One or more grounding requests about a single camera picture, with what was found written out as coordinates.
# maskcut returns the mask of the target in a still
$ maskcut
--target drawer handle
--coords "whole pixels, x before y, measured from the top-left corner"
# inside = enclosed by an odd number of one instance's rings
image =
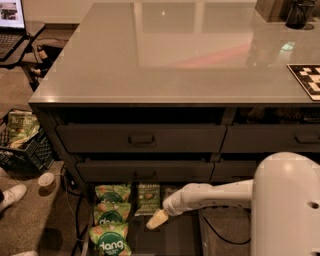
[[[320,144],[320,137],[314,136],[294,136],[295,141],[301,145]]]
[[[154,147],[156,140],[153,135],[132,135],[129,136],[128,143],[137,148]]]
[[[153,172],[151,175],[139,175],[137,172],[133,173],[134,180],[150,180],[157,178],[157,173]]]

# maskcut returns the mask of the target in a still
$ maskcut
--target laptop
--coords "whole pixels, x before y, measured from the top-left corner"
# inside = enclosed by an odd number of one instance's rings
[[[22,0],[0,0],[0,15],[0,61],[4,61],[26,39]]]

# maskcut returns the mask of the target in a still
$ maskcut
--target paper cup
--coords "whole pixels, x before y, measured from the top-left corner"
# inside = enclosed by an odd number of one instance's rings
[[[45,188],[46,190],[52,190],[56,186],[54,175],[49,172],[42,174],[38,180],[38,183],[41,187]]]

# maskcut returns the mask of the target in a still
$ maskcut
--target laptop screen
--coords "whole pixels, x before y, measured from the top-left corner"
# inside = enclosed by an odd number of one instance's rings
[[[0,29],[25,29],[22,0],[0,0]]]

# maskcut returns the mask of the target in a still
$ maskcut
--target dark container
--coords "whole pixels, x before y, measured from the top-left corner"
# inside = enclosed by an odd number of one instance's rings
[[[303,29],[311,17],[315,4],[314,0],[294,0],[286,20],[286,26],[293,29]]]
[[[6,128],[8,114],[2,119],[0,127],[0,167],[4,170],[43,173],[54,162],[53,147],[43,129],[25,143],[23,148],[8,148],[9,131]]]

